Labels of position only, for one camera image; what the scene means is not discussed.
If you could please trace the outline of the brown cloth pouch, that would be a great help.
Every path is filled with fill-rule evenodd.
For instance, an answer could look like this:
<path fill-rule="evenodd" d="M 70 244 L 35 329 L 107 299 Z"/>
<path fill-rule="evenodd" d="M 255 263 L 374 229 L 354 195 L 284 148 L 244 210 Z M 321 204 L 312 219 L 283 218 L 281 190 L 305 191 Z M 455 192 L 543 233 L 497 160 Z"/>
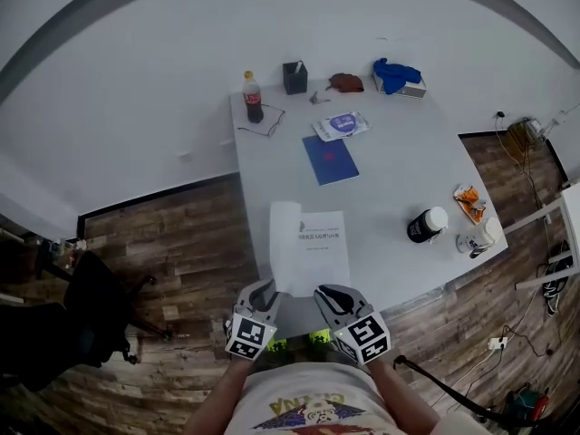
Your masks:
<path fill-rule="evenodd" d="M 341 93 L 363 92 L 363 81 L 356 75 L 349 73 L 336 73 L 329 79 L 326 90 L 337 90 Z"/>

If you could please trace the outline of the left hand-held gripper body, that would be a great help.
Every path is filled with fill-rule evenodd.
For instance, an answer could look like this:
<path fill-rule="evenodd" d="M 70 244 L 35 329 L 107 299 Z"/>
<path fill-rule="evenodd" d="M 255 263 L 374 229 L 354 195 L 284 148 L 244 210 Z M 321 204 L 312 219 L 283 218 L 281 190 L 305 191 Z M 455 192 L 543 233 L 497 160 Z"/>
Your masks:
<path fill-rule="evenodd" d="M 226 321 L 227 353 L 249 361 L 255 361 L 276 333 L 274 317 L 262 312 L 236 305 Z"/>

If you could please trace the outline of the small white side table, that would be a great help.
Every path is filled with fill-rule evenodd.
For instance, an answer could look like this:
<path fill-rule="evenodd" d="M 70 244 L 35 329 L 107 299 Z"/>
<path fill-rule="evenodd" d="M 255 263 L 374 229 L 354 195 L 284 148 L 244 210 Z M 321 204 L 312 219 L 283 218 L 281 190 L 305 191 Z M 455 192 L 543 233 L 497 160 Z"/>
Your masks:
<path fill-rule="evenodd" d="M 556 281 L 567 276 L 580 274 L 580 180 L 574 185 L 562 190 L 560 196 L 553 202 L 535 211 L 531 215 L 520 219 L 511 226 L 506 227 L 504 229 L 504 234 L 508 235 L 515 232 L 538 219 L 544 218 L 555 210 L 560 210 L 562 214 L 569 249 L 558 256 L 549 257 L 548 263 L 554 264 L 571 257 L 572 265 L 561 271 L 554 272 L 551 275 L 543 275 L 535 279 L 517 283 L 515 285 L 517 290 L 541 286 L 542 284 Z"/>

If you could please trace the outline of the cardboard box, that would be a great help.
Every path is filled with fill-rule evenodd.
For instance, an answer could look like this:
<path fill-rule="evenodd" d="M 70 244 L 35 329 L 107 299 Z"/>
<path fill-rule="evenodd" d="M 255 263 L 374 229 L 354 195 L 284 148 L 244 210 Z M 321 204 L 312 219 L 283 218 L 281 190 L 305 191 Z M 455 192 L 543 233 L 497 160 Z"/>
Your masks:
<path fill-rule="evenodd" d="M 523 118 L 509 125 L 507 132 L 521 151 L 537 148 L 546 140 L 544 129 L 536 119 Z"/>

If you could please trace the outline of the person's left forearm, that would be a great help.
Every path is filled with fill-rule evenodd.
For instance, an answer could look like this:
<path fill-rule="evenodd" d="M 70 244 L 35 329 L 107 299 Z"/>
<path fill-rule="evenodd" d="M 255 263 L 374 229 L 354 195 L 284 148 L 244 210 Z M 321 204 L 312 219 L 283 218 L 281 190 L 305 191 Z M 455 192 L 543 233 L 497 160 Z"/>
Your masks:
<path fill-rule="evenodd" d="M 217 385 L 194 411 L 183 435 L 224 435 L 253 363 L 233 358 Z"/>

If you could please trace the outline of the cola bottle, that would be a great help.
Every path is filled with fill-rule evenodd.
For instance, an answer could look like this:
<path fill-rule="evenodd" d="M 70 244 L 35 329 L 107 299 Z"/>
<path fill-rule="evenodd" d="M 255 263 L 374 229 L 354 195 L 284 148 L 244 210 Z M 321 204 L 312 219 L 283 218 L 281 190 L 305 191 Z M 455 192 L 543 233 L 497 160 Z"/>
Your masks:
<path fill-rule="evenodd" d="M 260 123 L 264 119 L 261 89 L 251 71 L 244 72 L 242 94 L 248 120 L 254 124 Z"/>

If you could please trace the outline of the blue cloth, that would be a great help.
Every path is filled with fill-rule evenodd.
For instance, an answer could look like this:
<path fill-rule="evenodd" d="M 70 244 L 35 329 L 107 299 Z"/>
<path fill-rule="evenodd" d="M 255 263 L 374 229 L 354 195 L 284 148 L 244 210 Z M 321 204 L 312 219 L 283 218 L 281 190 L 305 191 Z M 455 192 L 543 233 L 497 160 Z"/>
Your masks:
<path fill-rule="evenodd" d="M 375 61 L 372 68 L 373 73 L 381 79 L 386 94 L 398 92 L 408 82 L 421 82 L 421 72 L 419 70 L 402 64 L 389 63 L 386 58 Z"/>

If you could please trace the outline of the wet wipes packet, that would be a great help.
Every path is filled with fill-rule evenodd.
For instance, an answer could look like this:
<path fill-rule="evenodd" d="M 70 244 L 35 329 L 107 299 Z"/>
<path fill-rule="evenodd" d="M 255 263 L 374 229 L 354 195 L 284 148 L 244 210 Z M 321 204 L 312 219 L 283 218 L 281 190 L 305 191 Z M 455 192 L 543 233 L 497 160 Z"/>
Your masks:
<path fill-rule="evenodd" d="M 372 125 L 359 111 L 349 111 L 315 121 L 312 128 L 322 141 L 329 142 L 369 131 Z"/>

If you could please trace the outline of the black office chair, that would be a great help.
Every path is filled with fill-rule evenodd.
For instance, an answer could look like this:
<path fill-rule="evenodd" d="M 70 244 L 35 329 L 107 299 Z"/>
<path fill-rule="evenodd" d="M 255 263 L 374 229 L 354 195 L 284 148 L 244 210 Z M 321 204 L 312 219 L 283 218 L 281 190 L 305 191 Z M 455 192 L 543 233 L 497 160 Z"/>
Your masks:
<path fill-rule="evenodd" d="M 138 357 L 130 354 L 131 345 L 126 339 L 126 328 L 132 325 L 149 334 L 156 334 L 168 341 L 170 329 L 140 319 L 134 308 L 141 289 L 155 285 L 157 279 L 145 275 L 132 289 L 127 290 L 104 262 L 92 251 L 85 251 L 76 258 L 72 272 L 54 263 L 58 245 L 47 239 L 39 243 L 34 270 L 37 276 L 44 271 L 68 283 L 63 305 L 67 313 L 82 326 L 80 344 L 82 361 L 93 367 L 106 363 L 115 352 L 131 364 Z"/>

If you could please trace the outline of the person's right forearm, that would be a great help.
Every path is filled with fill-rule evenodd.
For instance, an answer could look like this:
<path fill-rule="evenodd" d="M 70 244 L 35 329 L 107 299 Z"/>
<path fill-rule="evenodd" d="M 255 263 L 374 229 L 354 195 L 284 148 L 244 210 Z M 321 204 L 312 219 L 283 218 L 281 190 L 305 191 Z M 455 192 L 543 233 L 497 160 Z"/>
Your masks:
<path fill-rule="evenodd" d="M 437 412 L 388 363 L 375 359 L 367 368 L 398 428 L 407 435 L 430 435 L 440 422 Z"/>

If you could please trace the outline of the white rectangular box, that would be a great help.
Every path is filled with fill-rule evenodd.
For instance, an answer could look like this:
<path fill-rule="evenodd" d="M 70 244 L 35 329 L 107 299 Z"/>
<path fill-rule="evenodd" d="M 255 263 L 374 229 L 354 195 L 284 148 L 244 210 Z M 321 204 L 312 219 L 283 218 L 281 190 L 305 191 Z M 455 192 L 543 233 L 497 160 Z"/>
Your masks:
<path fill-rule="evenodd" d="M 377 92 L 386 94 L 384 90 L 383 80 L 374 73 L 372 75 Z M 401 87 L 398 91 L 394 92 L 393 95 L 398 95 L 407 98 L 413 99 L 423 99 L 427 92 L 427 85 L 424 80 L 421 80 L 419 83 L 413 82 L 406 82 L 403 87 Z"/>

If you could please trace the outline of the white booklet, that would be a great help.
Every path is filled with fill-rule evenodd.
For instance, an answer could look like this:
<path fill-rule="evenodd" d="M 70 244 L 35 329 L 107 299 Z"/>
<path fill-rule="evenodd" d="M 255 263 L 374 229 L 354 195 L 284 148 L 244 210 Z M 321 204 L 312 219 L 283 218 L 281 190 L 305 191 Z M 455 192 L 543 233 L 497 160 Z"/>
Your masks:
<path fill-rule="evenodd" d="M 343 213 L 304 213 L 296 202 L 270 205 L 269 265 L 276 290 L 307 297 L 322 284 L 349 286 Z"/>

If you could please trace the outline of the black pen holder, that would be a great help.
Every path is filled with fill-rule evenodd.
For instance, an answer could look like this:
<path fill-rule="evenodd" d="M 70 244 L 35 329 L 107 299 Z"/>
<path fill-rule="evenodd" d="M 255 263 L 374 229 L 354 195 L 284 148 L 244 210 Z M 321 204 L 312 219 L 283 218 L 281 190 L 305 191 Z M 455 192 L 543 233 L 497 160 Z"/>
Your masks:
<path fill-rule="evenodd" d="M 302 94 L 307 92 L 308 71 L 304 65 L 299 73 L 295 73 L 297 62 L 284 63 L 283 84 L 287 95 Z"/>

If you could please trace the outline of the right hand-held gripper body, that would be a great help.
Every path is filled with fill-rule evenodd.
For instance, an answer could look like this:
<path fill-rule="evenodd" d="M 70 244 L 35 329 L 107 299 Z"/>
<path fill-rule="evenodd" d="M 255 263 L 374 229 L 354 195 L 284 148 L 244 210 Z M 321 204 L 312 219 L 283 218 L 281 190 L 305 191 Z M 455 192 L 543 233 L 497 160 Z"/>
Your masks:
<path fill-rule="evenodd" d="M 333 339 L 338 349 L 358 364 L 368 364 L 391 349 L 386 323 L 370 305 L 334 327 Z"/>

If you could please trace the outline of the white printed cup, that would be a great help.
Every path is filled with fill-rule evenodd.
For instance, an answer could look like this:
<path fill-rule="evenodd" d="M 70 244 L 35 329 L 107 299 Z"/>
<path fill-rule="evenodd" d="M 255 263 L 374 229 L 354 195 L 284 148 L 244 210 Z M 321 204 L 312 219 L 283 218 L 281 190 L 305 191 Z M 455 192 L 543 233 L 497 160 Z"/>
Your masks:
<path fill-rule="evenodd" d="M 496 217 L 488 217 L 475 227 L 456 238 L 456 248 L 460 253 L 468 253 L 476 258 L 494 246 L 502 237 L 503 229 Z"/>

